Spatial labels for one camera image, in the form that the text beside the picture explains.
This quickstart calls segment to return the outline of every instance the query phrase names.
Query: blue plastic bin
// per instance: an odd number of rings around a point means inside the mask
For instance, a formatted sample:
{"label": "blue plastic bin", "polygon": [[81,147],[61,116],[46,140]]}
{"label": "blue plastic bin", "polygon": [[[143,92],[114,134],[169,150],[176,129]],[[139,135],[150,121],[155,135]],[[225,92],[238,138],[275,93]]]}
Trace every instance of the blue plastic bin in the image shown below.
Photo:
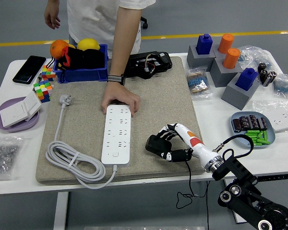
{"label": "blue plastic bin", "polygon": [[108,45],[99,44],[100,51],[105,54],[105,67],[99,69],[74,69],[63,71],[57,68],[57,60],[54,61],[53,72],[56,73],[59,83],[68,83],[74,81],[106,81],[108,79]]}

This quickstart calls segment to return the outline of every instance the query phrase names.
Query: robotic arm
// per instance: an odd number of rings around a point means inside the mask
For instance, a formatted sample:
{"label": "robotic arm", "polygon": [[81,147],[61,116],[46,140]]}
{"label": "robotic arm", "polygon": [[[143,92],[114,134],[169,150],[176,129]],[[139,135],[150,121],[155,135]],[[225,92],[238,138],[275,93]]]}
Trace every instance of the robotic arm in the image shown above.
{"label": "robotic arm", "polygon": [[[172,151],[170,140],[175,136],[179,136],[189,148]],[[218,152],[234,138],[247,139],[251,144],[250,151],[235,157],[233,150],[228,149],[221,157]],[[253,149],[252,139],[248,136],[231,137],[211,151],[187,127],[176,123],[164,126],[156,136],[151,135],[145,148],[171,162],[189,161],[194,156],[200,160],[206,172],[212,173],[216,181],[232,172],[236,179],[220,193],[218,203],[238,213],[258,230],[288,230],[288,208],[262,197],[255,187],[257,177],[237,160],[250,154]],[[232,155],[225,160],[225,153],[228,151],[232,151]]]}

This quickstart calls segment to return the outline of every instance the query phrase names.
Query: plastic packet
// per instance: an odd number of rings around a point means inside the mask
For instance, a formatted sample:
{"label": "plastic packet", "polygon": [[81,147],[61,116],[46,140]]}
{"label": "plastic packet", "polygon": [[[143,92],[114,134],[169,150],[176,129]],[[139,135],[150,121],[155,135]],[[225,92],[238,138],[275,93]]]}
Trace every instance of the plastic packet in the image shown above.
{"label": "plastic packet", "polygon": [[[278,111],[284,111],[288,115],[288,100],[282,101],[253,101],[252,110],[262,113],[263,115],[267,113],[275,113]],[[282,132],[288,132],[288,128],[282,130]]]}
{"label": "plastic packet", "polygon": [[213,95],[209,86],[206,67],[190,69],[187,75],[187,82],[193,99],[209,98]]}
{"label": "plastic packet", "polygon": [[288,98],[288,74],[279,73],[273,81],[274,96]]}
{"label": "plastic packet", "polygon": [[267,71],[279,73],[278,68],[273,64],[269,54],[265,50],[255,46],[242,46],[238,49],[241,52],[238,63],[243,70],[246,68],[257,70],[260,63],[265,63]]}
{"label": "plastic packet", "polygon": [[10,180],[16,157],[24,140],[19,137],[0,137],[0,180]]}

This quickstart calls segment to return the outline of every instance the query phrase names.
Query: yellow ball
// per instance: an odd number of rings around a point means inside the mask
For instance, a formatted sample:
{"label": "yellow ball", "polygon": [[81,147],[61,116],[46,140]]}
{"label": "yellow ball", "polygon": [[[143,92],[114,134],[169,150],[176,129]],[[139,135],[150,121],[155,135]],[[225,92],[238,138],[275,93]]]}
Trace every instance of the yellow ball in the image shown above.
{"label": "yellow ball", "polygon": [[76,49],[76,47],[72,44],[68,44],[69,47]]}
{"label": "yellow ball", "polygon": [[77,49],[80,50],[86,50],[86,49],[96,49],[100,50],[100,45],[95,39],[92,38],[84,38],[80,40],[80,42],[77,45]]}

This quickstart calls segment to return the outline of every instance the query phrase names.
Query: black smartphone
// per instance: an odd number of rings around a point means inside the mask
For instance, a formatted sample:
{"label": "black smartphone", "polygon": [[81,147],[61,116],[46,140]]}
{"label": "black smartphone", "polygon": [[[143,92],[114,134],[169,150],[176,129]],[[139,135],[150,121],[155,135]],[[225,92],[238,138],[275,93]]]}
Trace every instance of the black smartphone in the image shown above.
{"label": "black smartphone", "polygon": [[45,61],[45,57],[30,56],[16,73],[13,81],[21,84],[30,84]]}

